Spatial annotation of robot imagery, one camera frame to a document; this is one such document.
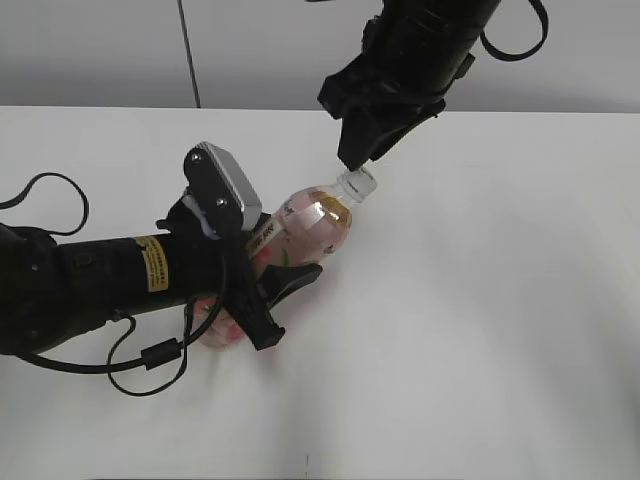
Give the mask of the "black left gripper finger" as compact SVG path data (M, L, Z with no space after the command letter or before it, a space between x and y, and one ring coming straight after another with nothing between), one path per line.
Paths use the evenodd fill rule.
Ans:
M322 272L323 268L316 263L296 267L268 265L256 286L271 310L293 293L314 283Z

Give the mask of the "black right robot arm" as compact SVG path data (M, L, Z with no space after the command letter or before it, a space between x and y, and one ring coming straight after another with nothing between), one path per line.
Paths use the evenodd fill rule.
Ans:
M495 1L386 1L364 30L360 53L328 76L318 100L341 123L338 158L351 171L376 161L440 114Z

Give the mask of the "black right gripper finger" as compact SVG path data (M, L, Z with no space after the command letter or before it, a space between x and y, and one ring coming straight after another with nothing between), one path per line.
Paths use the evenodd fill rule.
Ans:
M442 102L402 111L399 117L389 120L385 124L383 132L377 137L369 159L371 161L379 160L414 128L426 120L437 117L442 111Z
M349 171L378 160L397 142L400 108L394 105L350 105L343 114L338 157Z

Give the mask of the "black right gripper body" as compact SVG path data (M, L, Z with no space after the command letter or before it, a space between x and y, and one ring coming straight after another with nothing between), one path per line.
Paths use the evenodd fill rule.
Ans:
M431 103L446 90L436 37L408 15L378 15L363 31L361 52L325 78L318 101L335 119L372 104Z

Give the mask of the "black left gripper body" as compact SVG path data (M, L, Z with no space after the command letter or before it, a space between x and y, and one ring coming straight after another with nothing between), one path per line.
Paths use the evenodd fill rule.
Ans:
M230 199L221 205L199 202L183 197L171 207L167 217L157 226L172 233L187 252L186 259L194 265L188 269L193 280L196 269L208 273L210 260L219 267L214 274L215 285L203 288L198 301L204 320L195 332L197 339L214 347L234 343L238 331L246 335L258 350L273 347L284 336L285 329L275 323L270 307L274 302L270 288L281 287L278 279L262 279L251 266L247 245L250 237L264 226L270 216L260 212L249 219Z

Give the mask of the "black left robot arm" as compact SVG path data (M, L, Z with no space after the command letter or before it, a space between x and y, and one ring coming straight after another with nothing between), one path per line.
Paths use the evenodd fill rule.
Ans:
M125 315L222 295L255 348L284 334L271 308L314 282L321 266L251 268L244 236L211 239L176 203L162 233L58 244L36 227L1 228L1 351L48 351Z

